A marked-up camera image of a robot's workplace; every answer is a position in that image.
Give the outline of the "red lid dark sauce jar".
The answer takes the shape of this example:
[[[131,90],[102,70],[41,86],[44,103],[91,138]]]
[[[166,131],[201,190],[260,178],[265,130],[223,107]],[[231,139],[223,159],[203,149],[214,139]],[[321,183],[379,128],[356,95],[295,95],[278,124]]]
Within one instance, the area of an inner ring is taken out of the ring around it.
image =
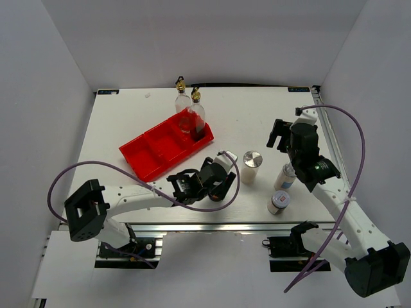
[[[210,192],[208,196],[213,202],[221,202],[224,199],[224,196],[222,196],[220,192]]]

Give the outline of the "dark liquid glass bottle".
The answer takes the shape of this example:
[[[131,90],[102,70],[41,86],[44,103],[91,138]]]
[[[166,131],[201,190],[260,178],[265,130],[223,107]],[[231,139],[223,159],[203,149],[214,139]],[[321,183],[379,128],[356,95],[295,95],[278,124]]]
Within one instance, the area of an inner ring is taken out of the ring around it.
[[[189,109],[192,120],[190,134],[194,141],[199,141],[205,135],[206,113],[204,107],[201,105],[200,97],[199,87],[194,87],[191,91],[192,105]]]

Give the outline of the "white lid brown spice jar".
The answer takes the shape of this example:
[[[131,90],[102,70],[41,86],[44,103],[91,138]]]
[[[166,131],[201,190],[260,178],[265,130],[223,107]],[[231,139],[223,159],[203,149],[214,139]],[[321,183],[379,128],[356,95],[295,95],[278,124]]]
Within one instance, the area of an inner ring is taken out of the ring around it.
[[[290,204],[290,195],[286,191],[278,190],[268,200],[267,209],[273,214],[280,214]]]

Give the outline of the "clear liquid glass bottle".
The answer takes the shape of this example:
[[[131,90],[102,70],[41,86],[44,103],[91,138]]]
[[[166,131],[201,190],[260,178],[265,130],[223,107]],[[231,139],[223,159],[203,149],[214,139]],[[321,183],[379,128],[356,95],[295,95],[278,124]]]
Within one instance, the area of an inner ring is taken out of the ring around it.
[[[188,115],[188,109],[191,106],[191,99],[186,94],[186,84],[183,76],[179,76],[175,82],[178,92],[175,99],[176,113],[179,115],[179,128],[183,133],[189,134],[191,130],[191,122]]]

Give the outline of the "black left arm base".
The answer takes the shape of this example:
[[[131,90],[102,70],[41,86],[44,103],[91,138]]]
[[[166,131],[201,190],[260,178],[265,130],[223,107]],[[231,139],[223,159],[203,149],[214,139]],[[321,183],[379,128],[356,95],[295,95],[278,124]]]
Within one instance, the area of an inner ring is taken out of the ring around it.
[[[108,249],[101,244],[98,252],[98,257],[101,259],[127,259],[132,256],[129,253],[139,255],[144,259],[154,259],[159,254],[157,249],[161,247],[162,241],[155,237],[138,237],[136,243],[128,244],[122,248],[118,248],[119,252]]]

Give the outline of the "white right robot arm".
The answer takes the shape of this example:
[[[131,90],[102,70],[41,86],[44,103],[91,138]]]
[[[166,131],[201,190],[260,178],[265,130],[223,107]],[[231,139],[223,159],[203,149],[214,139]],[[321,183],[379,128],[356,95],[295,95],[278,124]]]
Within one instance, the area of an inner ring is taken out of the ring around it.
[[[267,147],[286,153],[297,179],[320,201],[343,231],[348,244],[333,238],[320,257],[338,268],[351,289],[365,298],[403,281],[410,260],[404,243],[393,243],[348,196],[332,161],[320,155],[317,125],[276,119]]]

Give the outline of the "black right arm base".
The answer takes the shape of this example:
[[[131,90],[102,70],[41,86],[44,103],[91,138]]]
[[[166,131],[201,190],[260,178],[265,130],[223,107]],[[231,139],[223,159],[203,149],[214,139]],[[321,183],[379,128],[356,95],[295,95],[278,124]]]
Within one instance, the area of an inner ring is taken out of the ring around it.
[[[268,237],[262,240],[261,243],[263,247],[268,248],[269,256],[274,259],[291,257],[302,257],[309,259],[315,255],[314,252],[305,250],[304,248],[298,248],[289,236]]]

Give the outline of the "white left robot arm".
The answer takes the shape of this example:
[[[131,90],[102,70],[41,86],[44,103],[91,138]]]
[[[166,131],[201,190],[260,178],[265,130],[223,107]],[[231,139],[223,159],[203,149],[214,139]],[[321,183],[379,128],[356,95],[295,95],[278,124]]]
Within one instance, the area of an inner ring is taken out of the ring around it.
[[[96,238],[109,244],[120,255],[136,248],[136,237],[127,223],[115,219],[120,214],[151,208],[184,207],[208,197],[223,200],[236,178],[237,156],[222,151],[205,158],[199,170],[185,169],[164,180],[135,185],[107,186],[97,179],[86,181],[64,203],[70,238],[73,242]]]

